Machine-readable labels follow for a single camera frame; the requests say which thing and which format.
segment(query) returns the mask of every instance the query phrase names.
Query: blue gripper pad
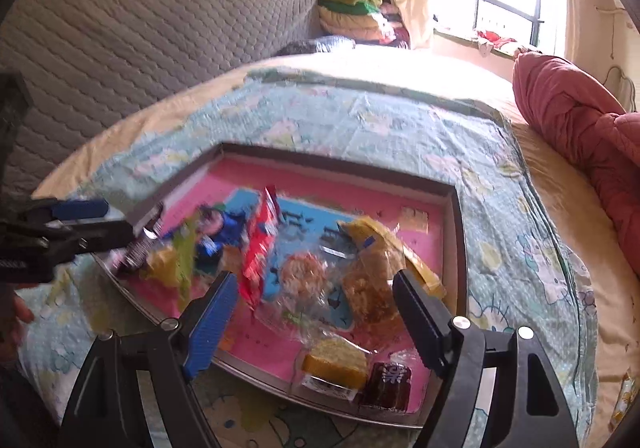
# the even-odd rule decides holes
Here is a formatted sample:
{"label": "blue gripper pad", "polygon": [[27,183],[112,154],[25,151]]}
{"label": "blue gripper pad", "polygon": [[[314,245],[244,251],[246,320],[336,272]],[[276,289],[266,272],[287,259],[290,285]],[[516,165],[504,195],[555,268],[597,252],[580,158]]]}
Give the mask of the blue gripper pad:
{"label": "blue gripper pad", "polygon": [[233,273],[220,273],[204,297],[191,301],[180,317],[180,334],[188,351],[182,364],[187,381],[208,368],[231,313],[238,302],[238,280]]}
{"label": "blue gripper pad", "polygon": [[51,215],[58,221],[97,219],[107,215],[108,211],[109,203],[104,199],[69,199],[51,207]]}

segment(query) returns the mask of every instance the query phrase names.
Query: window frame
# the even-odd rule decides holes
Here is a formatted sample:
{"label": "window frame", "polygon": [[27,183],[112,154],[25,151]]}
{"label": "window frame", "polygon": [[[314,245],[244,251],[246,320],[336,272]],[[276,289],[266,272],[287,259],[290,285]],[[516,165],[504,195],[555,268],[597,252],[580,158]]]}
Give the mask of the window frame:
{"label": "window frame", "polygon": [[520,11],[513,6],[505,4],[499,0],[476,0],[476,10],[474,13],[474,28],[478,26],[478,8],[480,5],[480,1],[484,1],[486,3],[492,4],[494,6],[498,6],[498,8],[502,8],[503,10],[507,10],[519,17],[527,19],[527,21],[531,22],[531,34],[529,35],[529,44],[532,46],[537,46],[538,41],[540,40],[540,24],[544,21],[540,19],[540,0],[536,0],[536,8],[534,10],[533,15],[529,15],[523,11]]}

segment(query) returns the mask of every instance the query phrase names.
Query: screw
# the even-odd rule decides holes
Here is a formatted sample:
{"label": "screw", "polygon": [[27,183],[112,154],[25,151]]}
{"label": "screw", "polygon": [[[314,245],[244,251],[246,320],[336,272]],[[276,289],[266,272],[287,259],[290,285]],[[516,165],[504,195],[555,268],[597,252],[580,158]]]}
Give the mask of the screw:
{"label": "screw", "polygon": [[166,318],[160,322],[160,329],[163,331],[175,331],[178,329],[179,322],[175,318]]}
{"label": "screw", "polygon": [[107,340],[111,340],[111,338],[113,338],[113,329],[109,329],[103,333],[98,334],[98,338],[103,342],[106,342]]}
{"label": "screw", "polygon": [[529,327],[520,327],[518,336],[524,340],[530,340],[533,338],[533,331]]}
{"label": "screw", "polygon": [[471,327],[471,322],[466,316],[454,316],[452,322],[458,329],[469,329]]}

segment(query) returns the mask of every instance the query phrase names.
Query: gray quilted mattress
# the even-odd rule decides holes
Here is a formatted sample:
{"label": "gray quilted mattress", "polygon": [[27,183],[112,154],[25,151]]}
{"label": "gray quilted mattress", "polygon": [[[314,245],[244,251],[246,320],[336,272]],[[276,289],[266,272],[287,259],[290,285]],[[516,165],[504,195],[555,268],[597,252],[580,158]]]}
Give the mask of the gray quilted mattress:
{"label": "gray quilted mattress", "polygon": [[320,34],[316,0],[17,0],[0,26],[0,69],[34,107],[2,189],[31,193],[121,118]]}

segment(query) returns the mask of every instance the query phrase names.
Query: red snack package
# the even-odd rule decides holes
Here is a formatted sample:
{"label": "red snack package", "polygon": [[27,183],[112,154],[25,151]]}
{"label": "red snack package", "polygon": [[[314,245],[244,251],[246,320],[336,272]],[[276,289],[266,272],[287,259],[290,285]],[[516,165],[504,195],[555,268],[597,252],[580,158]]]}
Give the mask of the red snack package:
{"label": "red snack package", "polygon": [[280,206],[276,200],[275,187],[267,186],[260,193],[254,214],[244,229],[246,237],[244,237],[242,250],[242,277],[239,281],[239,291],[252,311],[262,297],[264,287],[262,274],[276,242],[279,220]]}

